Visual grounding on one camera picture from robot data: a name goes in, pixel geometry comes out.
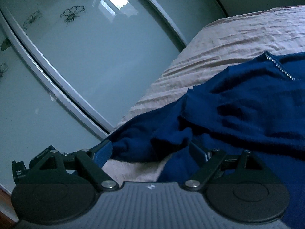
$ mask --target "white sheet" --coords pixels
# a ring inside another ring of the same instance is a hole
[[[206,82],[230,65],[251,60],[265,50],[274,55],[305,52],[305,6],[237,15],[207,25],[116,128],[139,114],[176,101],[193,86]],[[120,183],[138,180],[138,177],[141,181],[152,182],[158,178],[165,163],[166,160],[134,165],[109,160],[103,169]]]

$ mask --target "blue blanket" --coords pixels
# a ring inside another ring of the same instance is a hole
[[[192,139],[227,154],[252,150],[290,192],[283,222],[305,229],[304,66],[305,53],[265,52],[228,67],[111,134],[112,158],[150,162],[174,152],[158,181],[184,183],[199,169],[187,146]]]

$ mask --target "sliding wardrobe door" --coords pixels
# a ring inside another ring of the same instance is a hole
[[[0,0],[0,9],[44,71],[106,131],[185,47],[147,0]]]
[[[12,161],[24,161],[28,168],[30,160],[50,145],[69,153],[97,145],[102,136],[58,101],[56,88],[42,85],[28,68],[31,57],[19,55],[1,27],[0,41],[6,42],[0,51],[0,184],[12,192]]]

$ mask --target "metal rivet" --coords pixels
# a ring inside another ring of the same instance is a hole
[[[197,188],[200,185],[200,182],[197,180],[187,180],[185,185],[189,188]]]
[[[116,186],[116,182],[112,180],[103,181],[101,183],[104,188],[114,188]]]

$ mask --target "flower pattern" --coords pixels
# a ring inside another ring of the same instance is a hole
[[[7,48],[9,48],[12,45],[12,43],[10,42],[9,38],[5,38],[5,40],[2,42],[1,44],[1,51],[6,50]]]
[[[0,65],[0,77],[3,77],[3,74],[7,72],[8,67],[6,63]]]
[[[26,30],[28,25],[32,25],[34,21],[39,19],[42,16],[42,13],[37,10],[36,12],[32,13],[23,23],[23,29]]]
[[[76,17],[79,17],[77,15],[80,12],[85,12],[84,6],[73,6],[72,8],[66,9],[60,17],[66,17],[65,22],[69,23],[71,21],[74,21]]]

